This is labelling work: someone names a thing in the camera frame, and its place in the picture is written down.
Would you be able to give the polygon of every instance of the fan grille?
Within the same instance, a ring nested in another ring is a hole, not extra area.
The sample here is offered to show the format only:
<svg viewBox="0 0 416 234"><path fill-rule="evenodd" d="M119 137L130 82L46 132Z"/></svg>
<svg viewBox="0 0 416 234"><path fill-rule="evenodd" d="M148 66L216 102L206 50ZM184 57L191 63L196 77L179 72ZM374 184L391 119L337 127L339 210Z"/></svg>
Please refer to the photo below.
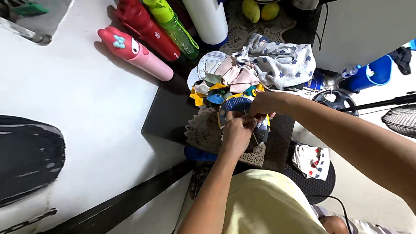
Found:
<svg viewBox="0 0 416 234"><path fill-rule="evenodd" d="M395 107L381 117L389 129L416 138L416 105Z"/></svg>

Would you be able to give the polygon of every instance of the black cable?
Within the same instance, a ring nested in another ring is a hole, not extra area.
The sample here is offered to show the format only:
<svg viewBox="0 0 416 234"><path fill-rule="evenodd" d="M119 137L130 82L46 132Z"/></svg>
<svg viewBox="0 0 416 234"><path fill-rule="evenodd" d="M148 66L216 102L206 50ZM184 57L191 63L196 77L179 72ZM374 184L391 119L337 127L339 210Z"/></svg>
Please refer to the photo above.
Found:
<svg viewBox="0 0 416 234"><path fill-rule="evenodd" d="M321 37L319 37L318 33L314 31L315 35L318 37L318 42L319 42L319 51L322 49L322 40L324 39L324 32L325 32L325 27L327 26L327 20L328 20L328 3L325 3L325 6L327 7L327 15L325 16L325 22L324 22L324 28L322 29L322 35Z"/></svg>
<svg viewBox="0 0 416 234"><path fill-rule="evenodd" d="M351 228L349 227L349 219L347 217L347 211L345 210L344 204L342 203L341 200L339 200L338 198L333 197L333 196L325 196L325 195L306 195L305 194L305 196L307 196L307 197L330 197L330 198L333 198L333 199L336 199L337 201L339 201L341 203L342 209L344 210L344 216L345 216L345 221L347 222L348 232L349 232L349 234L352 234Z"/></svg>
<svg viewBox="0 0 416 234"><path fill-rule="evenodd" d="M393 109L393 108L396 108L396 107L391 107L391 108L387 108L387 109L382 109L382 110L376 110L376 111L373 111L373 112L368 112L368 113L364 113L364 114L359 114L359 115L366 115L366 114L371 114L371 113L374 113L374 112L379 112L379 111L383 111L383 110L389 110L389 109Z"/></svg>

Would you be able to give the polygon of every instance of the red water bottle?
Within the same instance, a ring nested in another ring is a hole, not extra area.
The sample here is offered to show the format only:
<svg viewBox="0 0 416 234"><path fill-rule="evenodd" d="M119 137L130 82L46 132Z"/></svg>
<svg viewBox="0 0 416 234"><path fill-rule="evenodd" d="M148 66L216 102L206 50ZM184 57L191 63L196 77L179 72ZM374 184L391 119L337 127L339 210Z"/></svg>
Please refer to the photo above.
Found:
<svg viewBox="0 0 416 234"><path fill-rule="evenodd" d="M174 62L181 55L178 46L163 29L153 22L149 13L138 0L120 0L115 14L122 25L167 61Z"/></svg>

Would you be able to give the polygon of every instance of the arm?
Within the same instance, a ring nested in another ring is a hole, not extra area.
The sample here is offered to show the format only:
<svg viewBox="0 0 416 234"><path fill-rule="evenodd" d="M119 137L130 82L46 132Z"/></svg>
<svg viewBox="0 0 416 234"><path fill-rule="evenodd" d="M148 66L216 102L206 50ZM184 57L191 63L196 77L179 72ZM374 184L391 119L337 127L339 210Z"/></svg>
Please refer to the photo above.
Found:
<svg viewBox="0 0 416 234"><path fill-rule="evenodd" d="M361 173L403 198L416 212L416 144L375 124L282 92L259 93L249 115L291 116Z"/></svg>
<svg viewBox="0 0 416 234"><path fill-rule="evenodd" d="M248 146L256 126L254 118L228 112L221 151L195 199L178 234L221 233L230 181L238 159Z"/></svg>

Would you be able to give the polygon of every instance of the bottle cap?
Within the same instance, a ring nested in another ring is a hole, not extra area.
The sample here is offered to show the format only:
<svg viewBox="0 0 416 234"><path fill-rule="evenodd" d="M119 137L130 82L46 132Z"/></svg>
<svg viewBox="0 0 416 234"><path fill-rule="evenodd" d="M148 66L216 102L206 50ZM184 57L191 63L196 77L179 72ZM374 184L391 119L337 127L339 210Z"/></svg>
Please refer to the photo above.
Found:
<svg viewBox="0 0 416 234"><path fill-rule="evenodd" d="M143 0L148 5L156 21L166 23L172 20L173 10L165 0Z"/></svg>

